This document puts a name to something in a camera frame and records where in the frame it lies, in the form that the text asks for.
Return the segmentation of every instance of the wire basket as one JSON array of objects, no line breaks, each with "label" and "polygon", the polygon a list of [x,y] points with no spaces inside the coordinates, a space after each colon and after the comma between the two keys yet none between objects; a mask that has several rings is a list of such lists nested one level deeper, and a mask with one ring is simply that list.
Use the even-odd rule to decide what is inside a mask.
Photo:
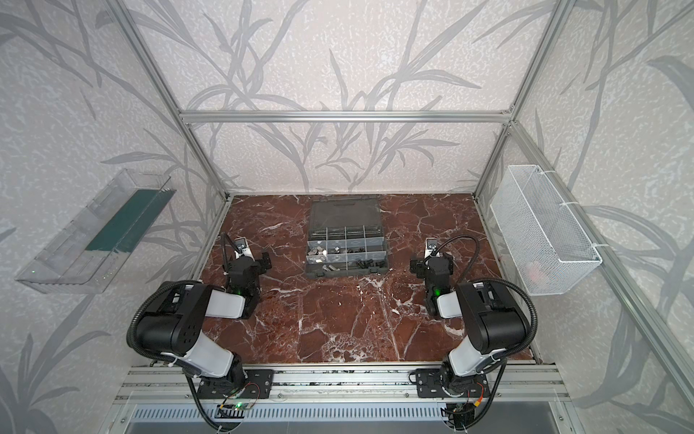
[{"label": "wire basket", "polygon": [[506,168],[491,212],[531,295],[564,294],[602,263],[568,204],[537,165]]}]

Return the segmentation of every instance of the transparent acrylic shelf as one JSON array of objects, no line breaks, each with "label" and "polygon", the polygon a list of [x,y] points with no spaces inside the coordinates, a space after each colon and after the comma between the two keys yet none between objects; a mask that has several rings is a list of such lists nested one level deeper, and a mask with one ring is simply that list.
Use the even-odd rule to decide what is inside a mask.
[{"label": "transparent acrylic shelf", "polygon": [[170,178],[121,170],[16,279],[43,293],[102,293],[173,196]]}]

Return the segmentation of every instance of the ventilation grille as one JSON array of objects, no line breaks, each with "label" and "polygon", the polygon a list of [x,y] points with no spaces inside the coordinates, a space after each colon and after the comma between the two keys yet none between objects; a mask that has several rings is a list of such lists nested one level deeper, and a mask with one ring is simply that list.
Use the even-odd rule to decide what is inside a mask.
[{"label": "ventilation grille", "polygon": [[[203,404],[203,407],[213,417],[212,413],[217,406]],[[443,417],[440,409],[439,403],[261,403],[250,410],[235,413],[243,417],[243,422],[441,421]],[[139,404],[131,422],[201,420],[193,404]]]}]

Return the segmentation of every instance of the aluminum frame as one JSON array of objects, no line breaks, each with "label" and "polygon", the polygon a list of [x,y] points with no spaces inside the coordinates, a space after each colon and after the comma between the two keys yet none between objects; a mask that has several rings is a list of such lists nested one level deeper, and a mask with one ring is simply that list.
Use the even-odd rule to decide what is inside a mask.
[{"label": "aluminum frame", "polygon": [[219,122],[508,122],[508,110],[490,111],[281,111],[184,110],[186,124]]},{"label": "aluminum frame", "polygon": [[[440,363],[408,362],[289,363],[244,365],[244,370],[275,370],[269,402],[460,402],[460,398],[417,397],[416,385],[410,383],[409,373],[418,368],[438,369],[440,366]],[[491,372],[487,378],[494,383],[496,376],[496,372]],[[180,368],[134,367],[125,377],[113,403],[190,403],[189,393]],[[222,398],[203,400],[206,403],[221,401]],[[512,360],[499,384],[495,401],[570,401],[570,398],[556,366]]]},{"label": "aluminum frame", "polygon": [[230,196],[228,199],[226,199],[221,209],[217,213],[217,216],[214,218],[214,224],[212,225],[212,229],[210,229],[210,232],[207,234],[207,237],[205,238],[205,244],[203,244],[203,248],[200,249],[197,258],[195,258],[195,262],[193,263],[193,267],[191,268],[189,276],[194,281],[200,279],[200,275],[203,273],[205,265],[207,265],[208,258],[210,257],[210,253],[212,252],[212,247],[214,247],[214,241],[217,239],[217,236],[219,236],[221,225],[224,223],[224,219],[226,218],[226,215],[229,213],[229,208],[231,208],[232,198],[233,196]]},{"label": "aluminum frame", "polygon": [[154,57],[147,48],[144,38],[137,29],[137,25],[133,21],[133,18],[130,16],[130,13],[128,13],[127,7],[122,0],[104,1],[109,13],[111,14],[111,17],[121,29],[127,43],[129,43],[130,47],[135,52],[137,59],[142,65],[142,68],[147,73],[152,85],[162,98],[164,106],[167,108],[171,118],[176,123],[181,135],[188,143],[193,155],[202,166],[203,171],[208,175],[210,182],[213,184],[219,195],[226,200],[227,192],[224,183],[221,181],[221,178],[219,178],[217,171],[214,170],[214,166],[212,166],[210,159],[193,132],[190,130],[189,126],[180,120],[180,110],[178,108],[178,104],[176,103],[176,99],[174,98],[174,94],[166,84],[163,74],[159,70],[159,67],[154,61]]},{"label": "aluminum frame", "polygon": [[[586,231],[588,237],[596,244],[608,244],[598,228],[593,224],[588,214],[576,198],[566,187],[559,175],[542,151],[539,150],[534,140],[519,122],[513,122],[509,127],[511,137],[516,141],[521,151],[531,164],[536,164],[546,172],[560,195],[573,208],[574,215],[579,224]],[[655,307],[646,298],[642,289],[638,286],[632,275],[624,266],[614,250],[610,247],[598,247],[602,255],[600,271],[608,284],[622,303],[623,308],[629,313],[636,328],[646,339],[653,350],[653,354],[661,363],[672,382],[682,395],[684,400],[694,411],[694,360],[672,334],[667,323],[661,318]]]},{"label": "aluminum frame", "polygon": [[[537,46],[537,50],[535,51],[532,61],[530,62],[530,66],[527,68],[525,77],[523,77],[523,81],[520,84],[518,93],[514,98],[514,102],[511,104],[511,117],[509,118],[510,122],[518,119],[521,109],[530,96],[532,88],[535,86],[537,78],[540,76],[542,69],[547,63],[547,59],[550,56],[552,48],[554,48],[557,40],[559,39],[559,34],[561,34],[561,30],[564,28],[564,24],[568,19],[574,3],[576,3],[576,0],[558,0],[557,4],[555,5],[555,8],[550,15],[550,19],[547,21],[545,32],[540,39],[540,44]],[[491,174],[491,168],[494,167],[496,160],[499,159],[499,156],[504,150],[506,139],[509,135],[507,130],[508,125],[509,123],[505,123],[503,125],[504,128],[501,130],[501,134],[499,134],[499,137],[494,144],[494,149],[489,155],[489,159],[484,166],[484,171],[482,171],[482,175],[480,176],[480,182],[477,183],[477,187],[475,188],[475,197],[482,192],[482,187],[487,182]]]}]

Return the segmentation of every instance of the white textured wall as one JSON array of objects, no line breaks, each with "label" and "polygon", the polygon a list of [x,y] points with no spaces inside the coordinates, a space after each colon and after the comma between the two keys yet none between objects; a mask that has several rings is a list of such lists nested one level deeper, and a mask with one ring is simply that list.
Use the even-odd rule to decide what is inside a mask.
[{"label": "white textured wall", "polygon": [[[504,110],[554,1],[127,4],[190,110]],[[230,191],[469,192],[474,183],[466,180],[480,173],[500,128],[427,125],[410,137],[425,127],[400,136],[401,126],[326,124],[315,135],[308,124],[197,131]],[[431,173],[441,175],[433,181]]]},{"label": "white textured wall", "polygon": [[[221,206],[118,29],[96,28],[104,6],[60,4],[0,6],[3,434],[99,429],[136,360],[130,316],[159,282],[187,274]],[[106,291],[40,294],[15,282],[124,167],[168,172],[177,193]]]},{"label": "white textured wall", "polygon": [[574,9],[521,121],[694,356],[694,3],[626,4]]},{"label": "white textured wall", "polygon": [[[378,134],[381,124],[371,126]],[[386,124],[384,135],[400,139],[378,148],[365,128],[206,124],[196,134],[220,172],[236,175],[227,180],[230,191],[472,192],[500,125]]]},{"label": "white textured wall", "polygon": [[[520,116],[646,297],[694,355],[694,2],[577,2]],[[482,203],[501,262],[514,266]],[[694,433],[694,415],[600,272],[535,297],[536,339],[591,433]]]}]

